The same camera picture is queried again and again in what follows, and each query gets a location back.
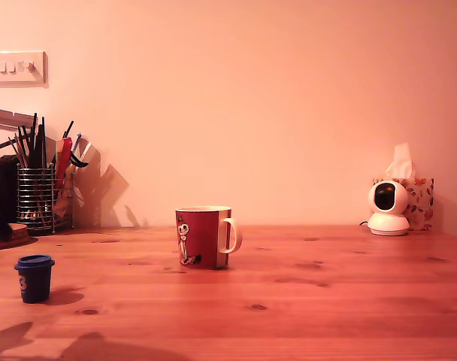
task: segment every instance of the metal utensil holder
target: metal utensil holder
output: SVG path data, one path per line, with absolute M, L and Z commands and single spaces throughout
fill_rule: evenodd
M 63 226 L 73 228 L 73 175 L 69 187 L 58 190 L 56 185 L 67 181 L 56 179 L 53 164 L 49 168 L 20 168 L 17 180 L 17 221 L 27 225 L 29 232 L 46 232 Z M 56 204 L 63 192 L 64 205 Z

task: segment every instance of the light switch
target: light switch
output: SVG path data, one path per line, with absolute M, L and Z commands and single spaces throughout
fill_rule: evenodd
M 34 71 L 35 70 L 35 66 L 33 65 L 33 62 L 31 60 L 25 60 L 23 62 L 23 67 L 28 71 Z
M 0 52 L 0 83 L 44 83 L 46 56 L 43 51 Z
M 14 72 L 15 72 L 15 62 L 7 62 L 7 63 L 6 63 L 6 69 L 7 69 L 10 73 L 14 73 Z

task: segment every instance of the floral tissue box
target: floral tissue box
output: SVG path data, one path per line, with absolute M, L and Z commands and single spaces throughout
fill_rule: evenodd
M 393 178 L 404 186 L 409 193 L 409 204 L 403 215 L 409 221 L 409 230 L 427 231 L 432 227 L 432 218 L 434 216 L 433 205 L 434 198 L 434 178 Z M 384 178 L 373 179 L 373 184 L 381 181 L 387 181 Z

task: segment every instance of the small plastic cup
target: small plastic cup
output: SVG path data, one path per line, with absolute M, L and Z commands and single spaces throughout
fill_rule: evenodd
M 25 303 L 38 303 L 50 297 L 51 268 L 55 261 L 50 256 L 35 254 L 18 259 L 15 269 L 20 275 L 21 298 Z

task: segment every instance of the security camera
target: security camera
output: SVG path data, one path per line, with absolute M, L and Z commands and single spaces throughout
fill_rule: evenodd
M 368 221 L 368 227 L 375 235 L 405 235 L 409 222 L 402 215 L 409 196 L 406 189 L 392 180 L 383 180 L 375 184 L 369 192 L 369 205 L 374 211 Z

